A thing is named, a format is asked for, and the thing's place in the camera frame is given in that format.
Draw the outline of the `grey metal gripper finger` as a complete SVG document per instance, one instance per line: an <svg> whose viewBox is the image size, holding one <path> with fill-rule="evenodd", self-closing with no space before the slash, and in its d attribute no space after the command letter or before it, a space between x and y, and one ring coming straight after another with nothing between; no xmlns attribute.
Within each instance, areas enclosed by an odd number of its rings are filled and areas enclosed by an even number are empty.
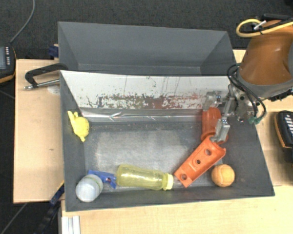
<svg viewBox="0 0 293 234"><path fill-rule="evenodd" d="M212 142L226 142L228 137L228 132L230 130L230 125L226 117L222 117L217 121L215 134L211 137Z"/></svg>
<svg viewBox="0 0 293 234"><path fill-rule="evenodd" d="M227 101L227 95L223 94L221 91L207 92L203 103L203 111L207 111L210 108L218 108L221 105L225 105Z"/></svg>

